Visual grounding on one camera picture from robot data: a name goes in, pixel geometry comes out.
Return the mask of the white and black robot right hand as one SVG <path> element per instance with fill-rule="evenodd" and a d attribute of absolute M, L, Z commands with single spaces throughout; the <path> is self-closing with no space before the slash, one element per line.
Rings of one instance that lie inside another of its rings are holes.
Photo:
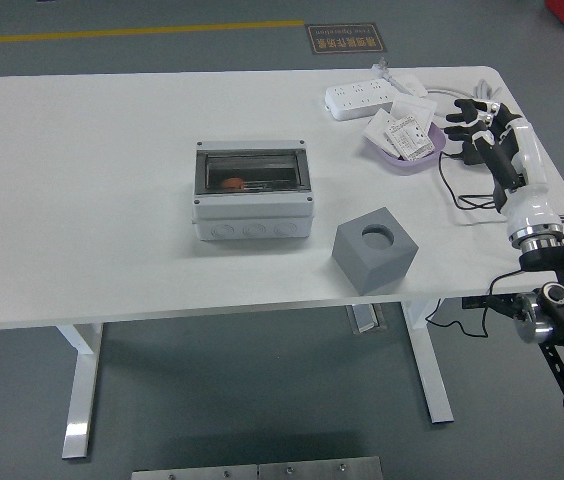
<path fill-rule="evenodd" d="M 494 180 L 496 210 L 507 220 L 511 245 L 523 249 L 532 238 L 562 236 L 560 217 L 548 201 L 548 179 L 533 126 L 499 102 L 459 98 L 458 113 L 446 116 L 447 137 L 482 162 Z"/>

